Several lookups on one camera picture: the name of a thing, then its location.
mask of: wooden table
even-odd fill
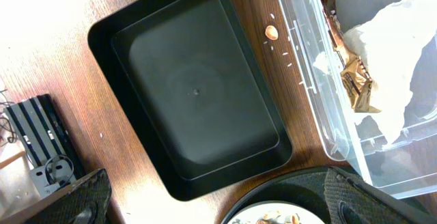
[[[133,1],[1,0],[1,78],[9,95],[17,102],[51,94],[86,170],[103,167],[109,173],[113,221],[219,223],[234,203],[266,180],[305,167],[346,165],[329,160],[323,151],[304,87],[298,84],[300,74],[278,1],[232,0],[293,141],[294,155],[281,169],[199,199],[170,197],[87,45],[93,23]],[[269,24],[280,35],[273,51],[263,44]]]

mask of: brown wrapper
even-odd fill
[[[322,0],[324,16],[329,28],[334,51],[343,62],[344,70],[340,73],[350,104],[356,113],[379,113],[379,109],[370,106],[373,81],[364,67],[361,57],[353,53],[344,43],[335,13],[335,0]]]

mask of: black tray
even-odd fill
[[[292,146],[230,0],[138,0],[88,43],[170,194],[285,164]]]

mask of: plastic container lid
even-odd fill
[[[336,0],[343,32],[371,20],[390,3],[401,0]],[[303,85],[326,154],[347,160],[363,179],[396,198],[437,191],[437,36],[418,61],[406,107],[404,128],[388,145],[376,123],[367,117],[356,126],[343,88],[343,66],[332,50],[320,0],[279,0],[287,23]],[[313,66],[325,52],[328,71]]]

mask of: wire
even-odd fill
[[[4,92],[6,92],[6,91],[7,91],[7,89],[4,89],[4,90],[0,91],[0,94],[3,96],[3,99],[5,100],[5,102],[0,102],[0,105],[5,105],[5,106],[8,107],[11,104],[14,104],[14,102],[8,101],[8,99],[6,98],[6,95],[4,94]],[[4,113],[4,109],[0,111],[0,115],[3,115],[3,113]],[[17,137],[16,137],[16,133],[12,129],[12,125],[11,125],[9,119],[6,118],[6,117],[0,117],[0,120],[5,121],[5,123],[0,124],[0,132],[1,132],[2,129],[10,132],[11,136],[7,137],[8,143],[15,143],[16,140],[17,140]]]
[[[4,129],[4,130],[10,132],[11,136],[7,137],[8,143],[15,143],[17,138],[16,138],[15,132],[12,130],[12,125],[11,125],[9,119],[6,117],[0,117],[0,120],[6,121],[4,124],[0,124],[0,131],[2,129]]]
[[[35,169],[35,165],[32,162],[32,160],[30,159],[29,153],[26,153],[26,157],[27,157],[27,160],[29,160],[29,162],[32,164],[33,168]]]
[[[6,92],[7,91],[7,89],[5,89],[5,90],[1,90],[0,91],[0,94],[3,96],[3,98],[5,99],[5,102],[0,102],[0,105],[5,105],[5,106],[10,106],[11,104],[15,104],[14,102],[12,102],[12,101],[8,101],[8,99],[6,98],[6,96],[5,96],[5,94],[4,94],[4,92]]]
[[[70,174],[70,176],[68,177],[68,179],[67,179],[67,180],[66,180],[66,181],[65,181],[65,182],[64,182],[64,183],[59,187],[59,189],[61,189],[61,188],[63,188],[64,186],[66,186],[67,183],[70,181],[71,177],[73,177],[73,175],[74,175],[74,165],[73,165],[73,162],[71,161],[71,159],[68,158],[67,156],[64,156],[64,155],[56,155],[56,156],[52,156],[51,158],[49,158],[49,159],[46,161],[46,164],[44,165],[44,174],[46,175],[47,182],[48,182],[49,184],[54,184],[54,183],[55,183],[55,179],[52,178],[52,176],[51,176],[50,173],[48,172],[47,167],[48,167],[48,164],[49,164],[50,162],[53,162],[53,160],[54,160],[55,158],[66,159],[66,160],[69,162],[70,167],[71,167],[71,174]]]

